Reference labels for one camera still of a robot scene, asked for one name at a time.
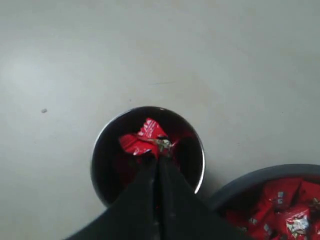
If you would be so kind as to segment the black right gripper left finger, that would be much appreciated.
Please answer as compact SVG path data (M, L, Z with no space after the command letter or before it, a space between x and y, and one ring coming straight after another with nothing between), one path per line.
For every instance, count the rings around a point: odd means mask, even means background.
M152 240L154 226L154 182L157 162L142 163L134 181L98 218L69 236L69 240Z

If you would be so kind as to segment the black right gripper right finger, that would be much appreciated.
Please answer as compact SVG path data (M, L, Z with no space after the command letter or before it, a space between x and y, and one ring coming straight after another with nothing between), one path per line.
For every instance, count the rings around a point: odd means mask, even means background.
M249 240L211 211L193 192L169 157L158 160L162 240Z

